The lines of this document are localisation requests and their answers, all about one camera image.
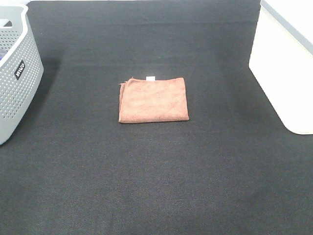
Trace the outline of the brown towel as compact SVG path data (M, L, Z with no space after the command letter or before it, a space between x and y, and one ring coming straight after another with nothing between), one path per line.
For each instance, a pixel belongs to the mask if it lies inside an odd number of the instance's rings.
M120 84L119 118L124 124L188 121L184 78L140 80Z

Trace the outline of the white plastic storage box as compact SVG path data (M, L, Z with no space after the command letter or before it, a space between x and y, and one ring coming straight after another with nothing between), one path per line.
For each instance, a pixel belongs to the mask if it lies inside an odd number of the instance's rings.
M262 0L249 68L283 125L313 133L313 2Z

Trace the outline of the grey perforated laundry basket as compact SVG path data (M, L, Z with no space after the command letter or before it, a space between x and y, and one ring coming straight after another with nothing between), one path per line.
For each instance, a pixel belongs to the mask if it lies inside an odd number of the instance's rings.
M43 64L23 4L2 4L0 28L0 142L5 143L26 113L44 73Z

